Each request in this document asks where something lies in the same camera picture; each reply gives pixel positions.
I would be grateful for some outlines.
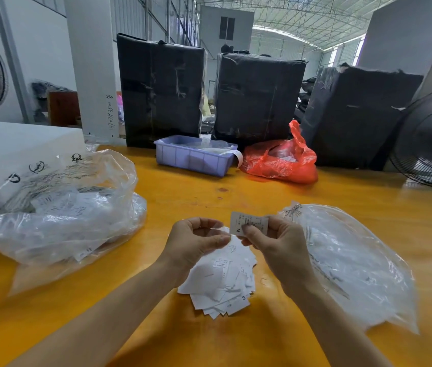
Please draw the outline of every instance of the wooden table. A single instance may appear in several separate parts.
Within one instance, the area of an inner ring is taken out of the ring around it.
[[[421,334],[391,324],[368,332],[396,367],[432,366],[432,188],[398,174],[324,168],[315,185],[256,178],[231,168],[222,179],[158,166],[154,151],[116,149],[136,164],[136,191],[148,201],[144,228],[94,264],[42,288],[7,298],[15,263],[0,254],[0,366],[26,351],[152,263],[172,224],[208,216],[229,224],[232,210],[271,214],[291,204],[322,203],[353,215],[413,269]],[[283,294],[260,253],[251,306],[212,321],[189,296],[172,291],[112,366],[326,366],[311,329]]]

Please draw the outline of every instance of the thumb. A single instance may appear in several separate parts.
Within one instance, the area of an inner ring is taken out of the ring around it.
[[[225,247],[231,241],[231,236],[217,235],[212,237],[201,237],[201,250],[204,253],[217,250],[218,248]]]
[[[270,239],[263,234],[257,227],[251,225],[244,225],[243,227],[245,237],[259,250],[265,248],[266,243]]]

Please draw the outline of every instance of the hand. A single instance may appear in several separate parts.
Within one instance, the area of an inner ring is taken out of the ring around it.
[[[254,226],[243,226],[244,246],[259,249],[287,296],[294,290],[319,285],[314,275],[303,227],[278,216],[269,217],[267,236]]]
[[[173,225],[157,262],[169,269],[174,287],[185,282],[188,272],[204,254],[230,242],[231,235],[217,229],[223,225],[218,220],[207,218],[184,219]]]

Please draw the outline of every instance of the person's left hand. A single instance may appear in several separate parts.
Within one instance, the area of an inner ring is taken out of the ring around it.
[[[208,218],[189,218],[173,225],[157,263],[170,270],[174,287],[185,282],[188,272],[204,254],[225,247],[230,242],[230,234],[217,230],[223,225]]]

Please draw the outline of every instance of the purple plastic bin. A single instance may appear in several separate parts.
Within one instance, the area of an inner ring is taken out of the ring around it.
[[[230,168],[234,154],[214,154],[198,149],[184,147],[181,144],[202,142],[201,138],[185,135],[172,135],[154,141],[156,145],[156,161],[161,165],[179,167],[204,174],[224,177]],[[228,143],[232,150],[237,150],[236,144]]]

